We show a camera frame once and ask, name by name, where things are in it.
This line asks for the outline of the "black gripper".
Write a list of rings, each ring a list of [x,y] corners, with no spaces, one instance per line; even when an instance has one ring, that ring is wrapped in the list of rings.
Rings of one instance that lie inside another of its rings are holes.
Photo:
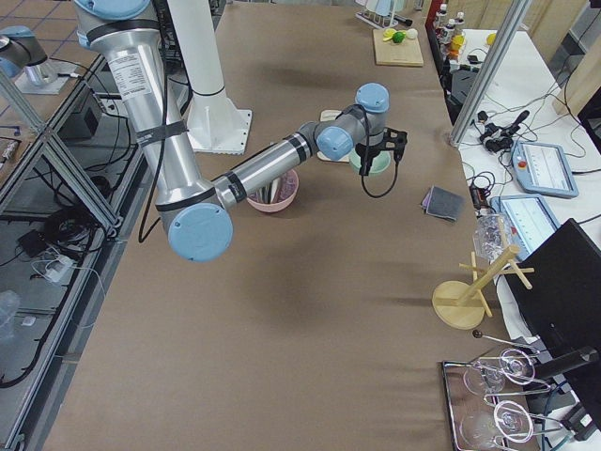
[[[360,158],[359,174],[361,176],[368,176],[372,166],[372,161],[384,150],[383,143],[377,143],[376,145],[370,144],[369,146],[362,143],[358,143],[355,146],[355,153]]]

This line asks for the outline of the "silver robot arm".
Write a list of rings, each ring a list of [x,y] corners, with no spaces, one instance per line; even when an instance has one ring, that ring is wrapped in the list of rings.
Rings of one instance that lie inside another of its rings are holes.
[[[214,25],[205,1],[167,7],[193,91],[183,116],[173,99],[163,53],[162,20],[150,1],[78,1],[80,42],[104,56],[129,114],[139,147],[153,170],[156,208],[173,251],[205,262],[233,237],[229,209],[317,153],[337,161],[356,148],[381,149],[389,136],[388,90],[361,86],[352,105],[329,122],[309,122],[215,180],[205,179],[199,148],[239,152],[251,113],[228,99]]]

